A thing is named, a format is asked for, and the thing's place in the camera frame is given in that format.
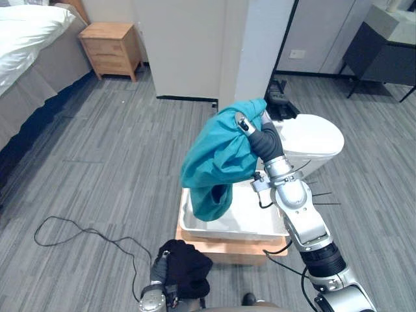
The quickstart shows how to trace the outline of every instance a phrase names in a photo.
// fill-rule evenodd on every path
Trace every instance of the silver robot arm segment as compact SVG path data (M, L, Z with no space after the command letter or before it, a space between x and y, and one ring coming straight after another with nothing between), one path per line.
M311 190L302 181L302 174L293 170L284 155L267 112L262 115L262 131L240 112L236 113L235 121L248 137L253 151L264 161L267 176L256 175L252 187L257 193L270 189L272 201L283 213L285 227L309 271L309 280L319 292L315 298L316 309L320 312L376 312L313 206ZM267 147L267 144L279 146Z
M140 312L166 312L166 298L164 296L164 282L167 274L167 260L169 252L164 251L162 257L152 266L150 285L142 290L138 310Z

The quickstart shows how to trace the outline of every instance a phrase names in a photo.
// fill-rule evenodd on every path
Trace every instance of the black table leg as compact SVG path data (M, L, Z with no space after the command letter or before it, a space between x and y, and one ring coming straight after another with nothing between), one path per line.
M399 101L399 103L402 103L412 92L416 90L416 86L414 86L410 91Z
M350 96L354 93L354 90L357 88L358 84L359 84L360 80L357 79L356 82L354 83L354 85L352 86L352 89L350 91L350 94L346 97L347 99L350 98Z
M341 67L341 70L338 72L338 75L340 75L343 72L345 66L346 66L346 62L344 62L343 67Z

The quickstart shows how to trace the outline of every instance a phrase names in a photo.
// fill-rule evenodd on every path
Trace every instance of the teal fabric bag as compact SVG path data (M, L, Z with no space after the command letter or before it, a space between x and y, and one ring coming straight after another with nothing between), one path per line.
M242 112L261 129L263 99L239 101L207 121L188 151L181 169L183 187L190 188L196 218L212 221L231 205L233 183L249 179L255 172L257 155L238 128L234 115Z

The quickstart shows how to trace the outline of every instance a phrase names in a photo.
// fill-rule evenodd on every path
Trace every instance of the gray carpet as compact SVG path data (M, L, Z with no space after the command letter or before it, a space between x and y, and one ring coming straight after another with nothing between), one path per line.
M348 81L284 78L302 112L329 119L344 134L342 153L308 178L316 181L313 192L333 192L319 202L342 204L318 210L344 257L379 311L416 311L416 94L398 103L408 87L363 84L346 99ZM59 215L114 239L130 235L153 253L174 236L181 163L215 112L211 103L156 99L148 69L138 81L92 77L9 177L1 199L0 311L137 311L130 257L93 235L43 248L33 233L45 217ZM52 222L40 238L73 233ZM122 245L136 254L140 292L148 259L131 242ZM294 248L280 259L303 269ZM215 265L209 281L210 307L238 305L253 291L308 311L300 278L273 263Z

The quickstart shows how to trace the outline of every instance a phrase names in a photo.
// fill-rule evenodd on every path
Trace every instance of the white basin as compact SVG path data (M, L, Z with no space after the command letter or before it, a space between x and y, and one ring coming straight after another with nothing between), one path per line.
M233 201L227 212L219 219L204 222L192 212L188 188L184 188L181 198L179 226L197 237L214 239L237 239L250 241L271 241L288 233L275 205L267 209L259 207L259 198L250 185L251 180L233 185ZM271 202L270 191L263 191L263 205Z

